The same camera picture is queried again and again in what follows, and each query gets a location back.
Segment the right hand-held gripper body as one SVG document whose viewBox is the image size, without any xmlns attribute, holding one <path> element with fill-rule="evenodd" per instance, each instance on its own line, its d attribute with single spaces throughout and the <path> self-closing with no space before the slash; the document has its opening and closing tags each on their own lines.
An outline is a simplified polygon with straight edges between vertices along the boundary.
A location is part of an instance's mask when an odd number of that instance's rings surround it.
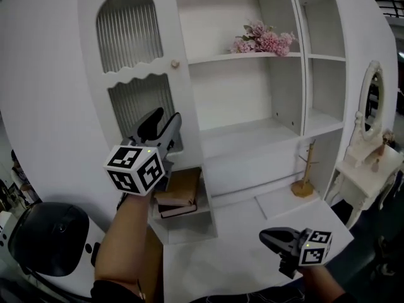
<svg viewBox="0 0 404 303">
<path fill-rule="evenodd" d="M 299 268 L 324 265 L 332 240 L 332 232 L 303 230 L 293 241 L 291 250 L 280 254 L 279 272 L 289 278 L 294 278 Z"/>
</svg>

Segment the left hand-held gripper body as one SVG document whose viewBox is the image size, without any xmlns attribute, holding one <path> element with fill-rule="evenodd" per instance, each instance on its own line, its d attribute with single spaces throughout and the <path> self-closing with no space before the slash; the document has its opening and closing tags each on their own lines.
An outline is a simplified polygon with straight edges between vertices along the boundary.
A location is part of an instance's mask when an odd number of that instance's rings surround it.
<svg viewBox="0 0 404 303">
<path fill-rule="evenodd" d="M 123 193 L 146 196 L 166 191 L 173 162 L 166 159 L 175 138 L 161 137 L 144 143 L 131 136 L 112 148 L 103 168 L 114 187 Z"/>
</svg>

